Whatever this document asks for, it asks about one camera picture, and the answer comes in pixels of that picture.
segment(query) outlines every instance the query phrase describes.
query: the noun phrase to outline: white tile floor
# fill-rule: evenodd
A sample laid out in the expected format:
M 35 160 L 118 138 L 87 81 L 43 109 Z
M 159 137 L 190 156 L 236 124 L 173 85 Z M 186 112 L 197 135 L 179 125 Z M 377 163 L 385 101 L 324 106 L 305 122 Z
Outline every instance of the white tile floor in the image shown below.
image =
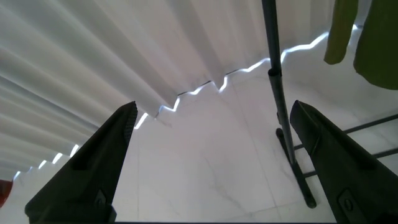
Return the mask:
M 163 111 L 133 133 L 113 203 L 117 221 L 335 222 L 316 176 L 307 182 L 318 206 L 305 205 L 275 135 L 267 69 L 232 75 L 221 93 L 207 85 L 184 95 L 177 112 Z M 302 100 L 342 128 L 361 123 L 313 88 L 288 80 L 284 88 L 289 110 Z M 398 145 L 396 124 L 351 136 L 382 151 Z M 296 155 L 303 171 L 313 170 L 303 149 Z M 398 173 L 397 156 L 381 161 Z

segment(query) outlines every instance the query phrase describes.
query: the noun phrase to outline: hanging clothes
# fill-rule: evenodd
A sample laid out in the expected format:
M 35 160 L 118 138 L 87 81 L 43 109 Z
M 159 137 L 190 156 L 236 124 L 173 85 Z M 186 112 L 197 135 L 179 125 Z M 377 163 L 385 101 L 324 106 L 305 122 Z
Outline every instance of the hanging clothes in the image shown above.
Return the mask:
M 354 68 L 373 85 L 398 90 L 398 1 L 373 0 L 355 53 Z M 358 0 L 336 0 L 325 62 L 340 63 L 346 54 Z

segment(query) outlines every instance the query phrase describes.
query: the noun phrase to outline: curtain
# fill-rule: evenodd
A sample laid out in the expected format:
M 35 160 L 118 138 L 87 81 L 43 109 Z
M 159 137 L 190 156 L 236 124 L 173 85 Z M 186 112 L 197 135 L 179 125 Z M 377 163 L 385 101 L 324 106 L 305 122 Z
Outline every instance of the curtain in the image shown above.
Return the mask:
M 331 1 L 277 1 L 281 50 L 328 29 Z M 121 105 L 139 117 L 268 57 L 260 0 L 0 2 L 0 179 L 56 162 Z

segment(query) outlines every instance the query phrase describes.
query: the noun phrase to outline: black pole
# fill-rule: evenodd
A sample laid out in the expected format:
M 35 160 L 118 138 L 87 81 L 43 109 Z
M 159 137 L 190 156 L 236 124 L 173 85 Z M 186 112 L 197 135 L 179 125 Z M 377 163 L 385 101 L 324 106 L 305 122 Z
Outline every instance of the black pole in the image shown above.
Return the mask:
M 276 14 L 275 0 L 262 0 L 262 10 L 266 23 L 269 56 L 271 59 L 271 69 L 268 71 L 278 111 L 278 120 L 282 126 L 286 143 L 287 155 L 290 164 L 296 163 L 292 133 L 290 131 L 289 116 L 287 114 L 284 89 L 282 86 L 282 71 L 280 66 L 279 33 Z
M 268 71 L 269 80 L 274 94 L 277 107 L 277 117 L 282 129 L 278 128 L 276 135 L 280 145 L 285 151 L 290 167 L 303 194 L 305 203 L 310 208 L 315 208 L 317 203 L 308 187 L 303 172 L 296 161 L 294 154 L 292 133 L 290 131 L 289 115 L 287 113 L 284 89 L 282 85 L 282 70 L 280 66 L 279 34 L 275 0 L 262 0 L 262 10 L 266 24 L 269 56 L 271 58 L 271 69 Z

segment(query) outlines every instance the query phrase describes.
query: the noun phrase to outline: clothes rack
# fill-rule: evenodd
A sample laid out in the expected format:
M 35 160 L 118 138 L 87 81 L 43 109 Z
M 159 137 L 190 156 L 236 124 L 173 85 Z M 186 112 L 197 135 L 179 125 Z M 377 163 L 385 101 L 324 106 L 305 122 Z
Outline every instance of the clothes rack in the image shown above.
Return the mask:
M 269 56 L 271 59 L 271 69 L 268 71 L 269 80 L 272 87 L 272 92 L 274 95 L 276 107 L 277 107 L 277 119 L 282 128 L 277 128 L 276 135 L 279 142 L 286 154 L 289 164 L 292 168 L 294 176 L 297 180 L 298 186 L 302 192 L 305 203 L 310 208 L 315 208 L 317 203 L 308 187 L 305 179 L 316 175 L 315 171 L 307 172 L 303 174 L 301 168 L 295 158 L 295 150 L 303 148 L 302 145 L 294 146 L 292 140 L 292 133 L 290 130 L 289 116 L 286 108 L 285 96 L 282 85 L 282 70 L 280 62 L 280 49 L 279 49 L 279 33 L 278 33 L 278 23 L 277 23 L 277 11 L 275 0 L 262 0 L 262 10 L 264 13 L 264 22 L 266 25 L 267 32 L 267 43 L 269 49 Z M 364 128 L 369 128 L 378 124 L 382 124 L 388 121 L 392 121 L 398 118 L 398 114 L 388 116 L 386 118 L 378 119 L 366 124 L 359 125 L 354 128 L 347 129 L 346 134 L 353 133 L 355 131 L 362 130 Z M 385 156 L 390 156 L 392 154 L 398 153 L 398 147 L 387 151 L 383 151 L 373 156 L 375 158 L 381 158 Z

